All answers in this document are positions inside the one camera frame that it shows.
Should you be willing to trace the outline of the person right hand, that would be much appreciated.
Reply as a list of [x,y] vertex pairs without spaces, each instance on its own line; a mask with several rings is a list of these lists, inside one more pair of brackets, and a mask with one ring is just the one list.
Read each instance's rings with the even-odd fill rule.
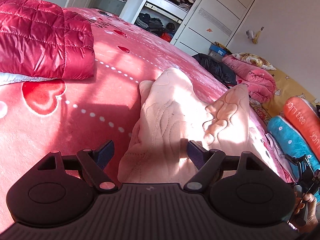
[[308,214],[306,217],[306,224],[304,226],[298,225],[293,218],[290,219],[290,223],[300,232],[300,233],[310,233],[319,223],[316,218],[316,205],[317,199],[313,194],[305,194],[303,200],[301,198],[296,197],[295,208],[293,212],[293,216],[300,213],[300,211],[307,206]]

